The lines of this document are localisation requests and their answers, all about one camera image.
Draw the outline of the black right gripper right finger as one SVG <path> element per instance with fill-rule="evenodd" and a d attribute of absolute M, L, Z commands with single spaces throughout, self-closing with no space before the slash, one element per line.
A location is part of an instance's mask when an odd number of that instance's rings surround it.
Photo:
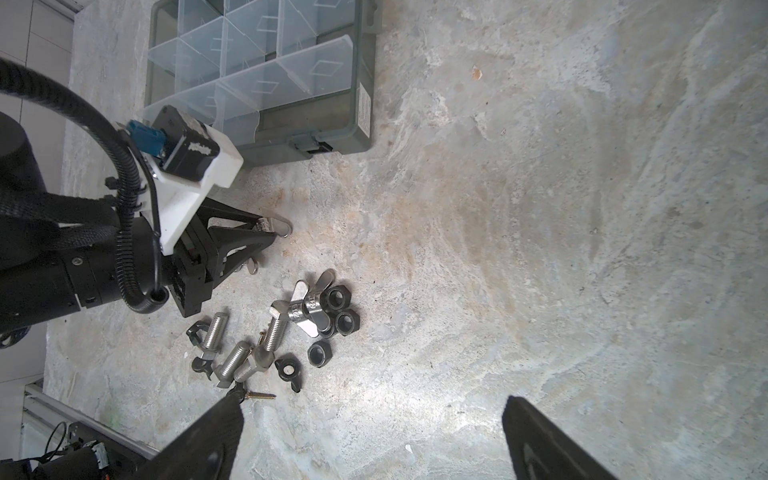
<path fill-rule="evenodd" d="M 507 399 L 502 426 L 517 479 L 616 480 L 524 397 Z"/>

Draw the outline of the small brass screw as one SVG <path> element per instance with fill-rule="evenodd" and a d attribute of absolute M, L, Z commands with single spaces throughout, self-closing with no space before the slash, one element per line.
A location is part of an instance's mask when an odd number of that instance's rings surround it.
<path fill-rule="evenodd" d="M 276 399 L 276 397 L 277 396 L 272 393 L 262 393 L 262 392 L 252 392 L 252 391 L 247 391 L 244 396 L 245 399 L 252 399 L 252 400 L 274 400 Z"/>

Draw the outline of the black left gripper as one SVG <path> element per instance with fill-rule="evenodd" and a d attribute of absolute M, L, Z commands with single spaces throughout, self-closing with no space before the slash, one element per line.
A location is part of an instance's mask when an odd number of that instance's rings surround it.
<path fill-rule="evenodd" d="M 200 215 L 194 215 L 182 232 L 172 256 L 170 290 L 183 318 L 201 312 L 203 304 L 212 298 L 214 282 L 224 281 L 274 243 L 275 233 L 254 229 L 260 217 L 283 218 L 247 212 L 211 198 L 203 200 Z M 239 222 L 241 229 L 208 230 L 212 218 Z"/>

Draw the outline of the green plastic organizer box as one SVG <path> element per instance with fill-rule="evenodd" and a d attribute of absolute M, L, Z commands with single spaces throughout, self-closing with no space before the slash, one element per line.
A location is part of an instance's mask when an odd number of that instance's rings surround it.
<path fill-rule="evenodd" d="M 142 118 L 167 105 L 254 165 L 372 144 L 379 1 L 158 1 Z"/>

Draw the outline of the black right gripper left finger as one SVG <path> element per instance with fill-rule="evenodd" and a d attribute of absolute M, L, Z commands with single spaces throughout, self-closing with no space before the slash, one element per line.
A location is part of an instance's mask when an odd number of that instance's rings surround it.
<path fill-rule="evenodd" d="M 243 432 L 236 386 L 130 479 L 229 479 Z"/>

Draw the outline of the black wing nut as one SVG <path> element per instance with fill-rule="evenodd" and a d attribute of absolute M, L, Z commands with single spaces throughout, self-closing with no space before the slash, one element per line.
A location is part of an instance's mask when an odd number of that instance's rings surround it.
<path fill-rule="evenodd" d="M 274 361 L 279 378 L 289 383 L 294 393 L 300 393 L 302 387 L 302 366 L 293 354 L 286 354 Z"/>
<path fill-rule="evenodd" d="M 213 360 L 194 357 L 191 361 L 191 369 L 195 373 L 204 374 L 210 380 L 213 375 Z"/>
<path fill-rule="evenodd" d="M 210 324 L 210 320 L 198 320 L 186 330 L 186 335 L 194 347 L 201 350 L 205 349 L 205 341 L 209 333 Z"/>

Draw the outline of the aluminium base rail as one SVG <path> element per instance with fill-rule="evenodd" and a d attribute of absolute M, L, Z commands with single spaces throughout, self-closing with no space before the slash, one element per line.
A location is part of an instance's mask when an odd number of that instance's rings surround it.
<path fill-rule="evenodd" d="M 157 450 L 46 395 L 40 380 L 24 387 L 18 457 L 50 479 L 129 479 Z"/>

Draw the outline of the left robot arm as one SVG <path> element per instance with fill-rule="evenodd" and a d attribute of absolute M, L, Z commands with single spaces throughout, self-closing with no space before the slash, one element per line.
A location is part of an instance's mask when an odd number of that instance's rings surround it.
<path fill-rule="evenodd" d="M 154 231 L 140 216 L 132 227 L 141 287 L 159 281 L 161 301 L 174 299 L 182 316 L 200 312 L 221 282 L 292 232 L 290 223 L 206 198 L 173 247 L 153 248 Z M 120 299 L 114 239 L 78 239 L 45 219 L 1 215 L 1 335 L 25 334 L 38 323 Z"/>

